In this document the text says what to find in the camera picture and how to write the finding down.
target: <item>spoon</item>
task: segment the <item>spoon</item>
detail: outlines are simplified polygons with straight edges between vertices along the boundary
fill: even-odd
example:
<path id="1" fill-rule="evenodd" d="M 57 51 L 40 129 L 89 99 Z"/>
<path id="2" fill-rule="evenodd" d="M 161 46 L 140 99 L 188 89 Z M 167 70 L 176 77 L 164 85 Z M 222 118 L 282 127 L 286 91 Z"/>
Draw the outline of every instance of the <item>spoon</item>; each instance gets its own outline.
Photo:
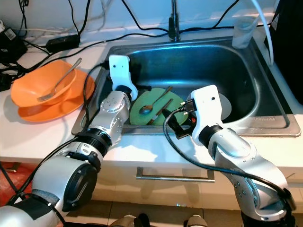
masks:
<path id="1" fill-rule="evenodd" d="M 39 102 L 44 102 L 51 97 L 53 97 L 56 94 L 57 86 L 60 84 L 60 82 L 71 72 L 73 71 L 82 61 L 82 58 L 79 58 L 74 65 L 58 80 L 58 82 L 55 84 L 55 86 L 52 88 L 51 92 L 45 96 L 41 96 L 38 99 Z"/>
<path id="2" fill-rule="evenodd" d="M 159 100 L 161 99 L 163 96 L 165 96 L 170 90 L 172 90 L 172 86 L 169 86 L 162 95 L 159 96 L 159 98 L 157 98 L 151 105 L 145 105 L 142 106 L 141 109 L 139 110 L 140 114 L 148 114 L 152 111 L 152 106 Z"/>

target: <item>cabinet drawer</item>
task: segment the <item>cabinet drawer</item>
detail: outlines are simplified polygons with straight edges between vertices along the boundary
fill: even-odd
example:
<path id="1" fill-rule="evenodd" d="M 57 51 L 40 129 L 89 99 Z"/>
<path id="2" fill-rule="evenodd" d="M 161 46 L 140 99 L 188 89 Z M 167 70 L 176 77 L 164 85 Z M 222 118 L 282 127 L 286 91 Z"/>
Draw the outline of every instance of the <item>cabinet drawer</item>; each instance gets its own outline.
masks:
<path id="1" fill-rule="evenodd" d="M 147 176 L 148 180 L 137 178 L 137 167 L 115 167 L 110 171 L 107 170 L 105 174 L 107 176 L 103 177 L 103 182 L 116 184 L 114 196 L 110 196 L 113 201 L 210 209 L 239 209 L 233 186 L 221 173 L 214 173 L 215 182 L 211 180 L 202 183 L 199 181 L 209 180 L 209 174 L 204 169 L 143 168 L 142 176 Z M 154 180 L 150 176 L 174 179 Z M 94 198 L 99 197 L 99 193 L 102 191 L 95 190 Z"/>
<path id="2" fill-rule="evenodd" d="M 93 200 L 114 201 L 117 171 L 113 166 L 102 166 L 93 192 Z"/>
<path id="3" fill-rule="evenodd" d="M 294 213 L 303 213 L 303 173 L 292 173 L 286 176 L 289 191 L 291 192 L 297 209 Z"/>

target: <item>power adapter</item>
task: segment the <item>power adapter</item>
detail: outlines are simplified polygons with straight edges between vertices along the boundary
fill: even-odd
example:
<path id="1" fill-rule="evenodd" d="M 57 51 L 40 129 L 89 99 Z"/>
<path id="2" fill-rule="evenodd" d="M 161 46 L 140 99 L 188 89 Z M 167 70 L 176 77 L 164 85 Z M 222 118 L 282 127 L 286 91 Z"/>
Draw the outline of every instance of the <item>power adapter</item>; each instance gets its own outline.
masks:
<path id="1" fill-rule="evenodd" d="M 69 35 L 65 37 L 50 39 L 45 45 L 46 49 L 50 53 L 65 51 L 79 47 L 80 36 L 79 35 Z"/>

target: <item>sink basin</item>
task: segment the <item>sink basin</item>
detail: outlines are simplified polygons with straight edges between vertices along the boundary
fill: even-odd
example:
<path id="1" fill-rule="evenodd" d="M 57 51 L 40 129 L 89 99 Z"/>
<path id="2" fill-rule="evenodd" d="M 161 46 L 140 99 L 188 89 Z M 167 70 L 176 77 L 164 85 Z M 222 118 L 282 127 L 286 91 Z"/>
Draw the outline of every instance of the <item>sink basin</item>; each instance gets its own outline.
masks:
<path id="1" fill-rule="evenodd" d="M 299 136 L 301 130 L 277 86 L 268 66 L 252 40 L 248 48 L 236 50 L 232 37 L 190 42 L 123 45 L 110 48 L 111 54 L 131 59 L 133 83 L 138 87 L 167 88 L 184 100 L 191 91 L 211 84 L 230 101 L 231 114 L 224 127 L 248 136 Z M 90 117 L 111 91 L 109 71 L 102 69 L 90 102 Z M 139 94 L 145 90 L 139 88 Z M 81 131 L 82 110 L 72 129 Z M 123 134 L 162 134 L 161 126 L 124 125 Z"/>

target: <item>wall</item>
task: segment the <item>wall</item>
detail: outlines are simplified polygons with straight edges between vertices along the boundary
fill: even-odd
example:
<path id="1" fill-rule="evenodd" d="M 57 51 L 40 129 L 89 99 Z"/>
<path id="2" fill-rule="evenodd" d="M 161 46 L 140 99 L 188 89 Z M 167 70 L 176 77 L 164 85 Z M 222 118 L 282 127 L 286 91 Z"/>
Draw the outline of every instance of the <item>wall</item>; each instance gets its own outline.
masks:
<path id="1" fill-rule="evenodd" d="M 102 13 L 101 0 L 92 0 L 89 18 Z M 110 1 L 103 29 L 134 26 L 134 22 L 121 0 Z M 75 20 L 82 26 L 86 0 L 71 0 L 74 7 Z M 135 17 L 142 26 L 161 26 L 168 28 L 168 17 L 171 13 L 171 0 L 126 0 Z M 234 0 L 178 0 L 178 11 L 181 29 L 190 26 L 212 26 Z M 277 0 L 259 0 L 263 11 L 270 20 Z M 232 17 L 255 14 L 257 11 L 250 0 L 240 0 L 226 15 L 221 26 L 232 25 Z M 67 0 L 29 0 L 26 8 L 29 28 L 51 28 L 60 30 L 72 27 L 71 8 Z M 21 12 L 17 0 L 0 0 L 0 19 L 12 28 L 18 29 L 21 23 Z M 88 23 L 86 30 L 99 29 L 103 19 Z"/>

